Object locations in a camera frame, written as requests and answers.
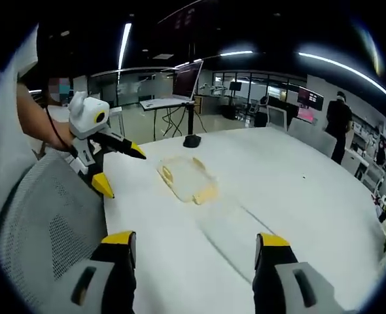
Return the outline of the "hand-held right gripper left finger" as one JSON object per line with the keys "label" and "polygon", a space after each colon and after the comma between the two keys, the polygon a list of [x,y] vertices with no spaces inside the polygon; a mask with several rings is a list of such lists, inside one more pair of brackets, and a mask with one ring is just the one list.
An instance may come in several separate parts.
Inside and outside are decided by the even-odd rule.
{"label": "hand-held right gripper left finger", "polygon": [[58,313],[133,313],[136,233],[111,234],[58,282]]}

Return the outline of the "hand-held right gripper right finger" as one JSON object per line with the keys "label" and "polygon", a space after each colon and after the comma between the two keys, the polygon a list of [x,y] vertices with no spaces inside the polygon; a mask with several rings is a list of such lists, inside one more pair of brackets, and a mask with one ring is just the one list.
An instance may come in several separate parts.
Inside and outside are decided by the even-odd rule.
{"label": "hand-held right gripper right finger", "polygon": [[256,313],[343,313],[334,287],[309,263],[299,262],[288,241],[256,235],[252,283]]}

